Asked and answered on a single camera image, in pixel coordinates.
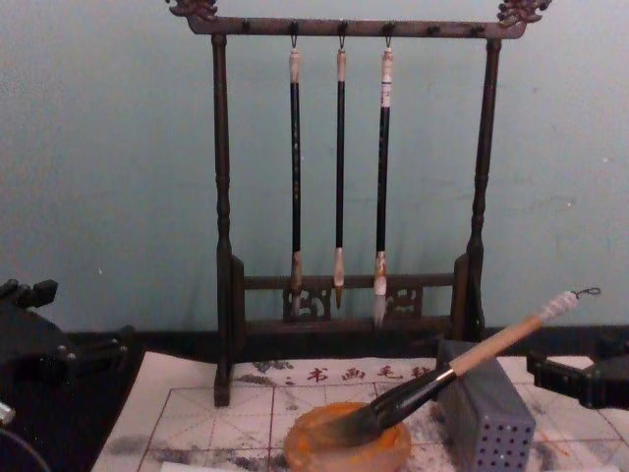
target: perforated container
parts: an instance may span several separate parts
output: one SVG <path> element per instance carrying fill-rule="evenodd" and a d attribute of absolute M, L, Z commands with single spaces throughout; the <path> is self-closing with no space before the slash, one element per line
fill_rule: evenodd
<path fill-rule="evenodd" d="M 437 366 L 474 345 L 472 342 L 441 342 Z M 449 385 L 437 401 L 462 470 L 522 472 L 526 469 L 535 419 L 495 359 Z"/>

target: calligraphy brush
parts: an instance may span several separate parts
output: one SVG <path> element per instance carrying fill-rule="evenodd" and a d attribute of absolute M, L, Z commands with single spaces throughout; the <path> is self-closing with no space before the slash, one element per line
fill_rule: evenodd
<path fill-rule="evenodd" d="M 562 293 L 538 312 L 475 345 L 449 365 L 402 383 L 359 410 L 311 427 L 311 437 L 323 447 L 355 446 L 376 440 L 384 430 L 407 418 L 455 379 L 526 337 L 547 320 L 576 308 L 581 293 L 598 295 L 600 289 Z"/>
<path fill-rule="evenodd" d="M 302 293 L 301 255 L 301 152 L 299 126 L 299 66 L 297 37 L 293 36 L 293 48 L 289 59 L 291 73 L 291 142 L 293 157 L 293 257 L 291 260 L 292 314 L 299 315 Z"/>
<path fill-rule="evenodd" d="M 373 322 L 382 325 L 386 311 L 386 258 L 384 236 L 386 229 L 386 167 L 389 146 L 389 115 L 391 111 L 391 69 L 393 54 L 388 40 L 382 54 L 382 84 L 380 93 L 380 140 L 377 166 L 377 220 L 375 225 L 375 275 L 373 278 Z"/>
<path fill-rule="evenodd" d="M 334 252 L 334 295 L 336 308 L 341 308 L 343 285 L 345 284 L 345 258 L 343 257 L 343 167 L 345 164 L 345 66 L 344 42 L 336 56 L 338 66 L 336 107 L 336 251 Z"/>

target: wooden brush stand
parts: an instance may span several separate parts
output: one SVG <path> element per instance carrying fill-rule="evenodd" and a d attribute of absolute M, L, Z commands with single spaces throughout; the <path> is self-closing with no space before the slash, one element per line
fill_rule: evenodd
<path fill-rule="evenodd" d="M 218 244 L 216 247 L 218 333 L 220 360 L 214 381 L 216 406 L 229 404 L 232 366 L 249 335 L 287 336 L 295 333 L 365 332 L 385 335 L 391 330 L 405 332 L 440 332 L 445 337 L 477 340 L 484 328 L 481 301 L 483 273 L 483 223 L 486 186 L 491 156 L 491 134 L 495 107 L 498 57 L 503 39 L 521 37 L 528 23 L 538 21 L 538 10 L 545 10 L 551 0 L 510 0 L 500 4 L 498 22 L 424 22 L 424 21 L 340 21 L 294 18 L 233 18 L 217 16 L 216 0 L 176 0 L 171 12 L 188 20 L 195 34 L 211 35 L 214 85 L 214 157 L 218 191 Z M 299 25 L 299 35 L 405 36 L 415 38 L 461 38 L 486 42 L 486 73 L 483 108 L 476 158 L 475 193 L 472 205 L 472 231 L 466 251 L 447 273 L 389 274 L 387 276 L 387 311 L 384 325 L 374 334 L 372 320 L 333 320 L 332 275 L 305 275 L 301 299 L 305 316 L 295 318 L 290 310 L 290 277 L 245 276 L 244 264 L 232 254 L 229 240 L 229 131 L 227 107 L 227 36 L 286 35 Z M 345 288 L 372 288 L 373 276 L 349 275 Z M 452 287 L 452 303 L 447 316 L 426 316 L 423 293 L 426 287 Z M 281 291 L 284 313 L 281 321 L 247 321 L 247 290 Z"/>

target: carved finial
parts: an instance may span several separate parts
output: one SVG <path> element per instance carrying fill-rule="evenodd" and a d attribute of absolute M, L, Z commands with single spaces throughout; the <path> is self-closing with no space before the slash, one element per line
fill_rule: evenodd
<path fill-rule="evenodd" d="M 552 0 L 504 0 L 498 13 L 499 23 L 512 27 L 516 23 L 534 23 L 542 19 L 537 10 L 545 10 Z"/>
<path fill-rule="evenodd" d="M 210 20 L 218 7 L 216 0 L 175 0 L 177 5 L 170 7 L 170 11 L 176 17 L 199 17 L 201 20 Z"/>

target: light blue wall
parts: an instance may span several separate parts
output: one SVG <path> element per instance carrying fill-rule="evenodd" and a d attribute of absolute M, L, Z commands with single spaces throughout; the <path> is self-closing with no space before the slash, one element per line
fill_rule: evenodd
<path fill-rule="evenodd" d="M 498 0 L 220 1 L 222 15 L 492 20 Z M 488 325 L 566 288 L 563 324 L 626 324 L 629 14 L 556 0 L 505 42 L 487 191 Z M 228 41 L 232 243 L 249 274 L 290 270 L 288 38 Z M 347 40 L 345 235 L 372 271 L 381 39 Z M 335 38 L 301 38 L 305 272 L 334 246 Z M 387 255 L 447 271 L 469 236 L 482 41 L 393 40 Z M 0 277 L 60 282 L 68 330 L 215 328 L 211 47 L 162 1 L 0 4 Z M 447 310 L 447 293 L 429 307 Z M 369 294 L 343 313 L 367 314 Z M 248 299 L 250 313 L 277 297 Z"/>

